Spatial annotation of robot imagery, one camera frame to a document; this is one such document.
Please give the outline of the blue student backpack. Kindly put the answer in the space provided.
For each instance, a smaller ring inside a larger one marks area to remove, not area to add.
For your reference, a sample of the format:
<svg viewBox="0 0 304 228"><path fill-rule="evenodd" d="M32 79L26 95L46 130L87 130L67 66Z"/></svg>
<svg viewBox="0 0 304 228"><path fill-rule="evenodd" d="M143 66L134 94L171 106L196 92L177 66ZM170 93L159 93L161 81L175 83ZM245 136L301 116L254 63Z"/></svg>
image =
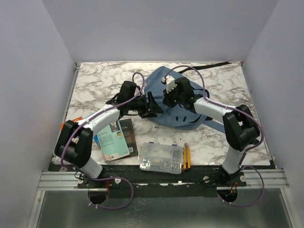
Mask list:
<svg viewBox="0 0 304 228"><path fill-rule="evenodd" d="M159 107L163 110L163 114L158 114L157 117L151 118L152 121L165 125L167 127L172 127L181 130L193 130L199 127L201 124L206 124L208 121L214 119L207 117L202 114L195 114L190 111L187 111L181 108L179 105L176 105L173 108L170 108L162 103L163 101L163 90L166 88L166 85L162 84L162 78L166 76L172 76L175 79L180 77L185 77L182 74L183 72L176 72L172 69L169 69L165 66L161 66L154 70L147 78L145 90L147 92L152 92L152 95L155 98L155 101ZM200 86L192 81L190 81L192 88L194 89L194 94L205 95L210 99L209 91L205 86ZM224 126L221 122L219 124L211 124L211 127L218 129L219 131L225 133ZM258 145L260 141L258 139L253 143L254 146Z"/></svg>

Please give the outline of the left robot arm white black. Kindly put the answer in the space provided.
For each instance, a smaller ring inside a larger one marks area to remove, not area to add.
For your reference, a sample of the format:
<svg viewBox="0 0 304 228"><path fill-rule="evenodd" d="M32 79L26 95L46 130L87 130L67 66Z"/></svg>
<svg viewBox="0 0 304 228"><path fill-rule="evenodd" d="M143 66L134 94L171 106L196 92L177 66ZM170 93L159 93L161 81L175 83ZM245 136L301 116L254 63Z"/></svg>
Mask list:
<svg viewBox="0 0 304 228"><path fill-rule="evenodd" d="M152 93L142 95L142 89L132 81L124 81L120 92L106 102L103 108L79 122L71 120L63 125L54 154L89 176L96 188L105 183L102 166L91 157L93 137L111 123L118 121L129 111L137 111L141 118L156 117L163 110L154 100Z"/></svg>

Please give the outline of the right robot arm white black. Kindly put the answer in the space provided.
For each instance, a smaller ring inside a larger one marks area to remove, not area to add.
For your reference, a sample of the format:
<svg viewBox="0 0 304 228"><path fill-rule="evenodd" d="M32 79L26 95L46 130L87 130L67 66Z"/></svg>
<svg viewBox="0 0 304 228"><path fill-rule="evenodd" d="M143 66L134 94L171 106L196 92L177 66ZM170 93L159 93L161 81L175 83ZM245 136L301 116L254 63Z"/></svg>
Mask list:
<svg viewBox="0 0 304 228"><path fill-rule="evenodd" d="M218 180L224 186L235 182L235 173L245 157L246 149L260 136L258 123L246 105L237 107L216 103L205 95L194 94L190 81L185 77L166 76L161 82L166 85L163 103L170 108L179 105L195 114L202 114L221 122L229 144L227 155L221 165L224 170Z"/></svg>

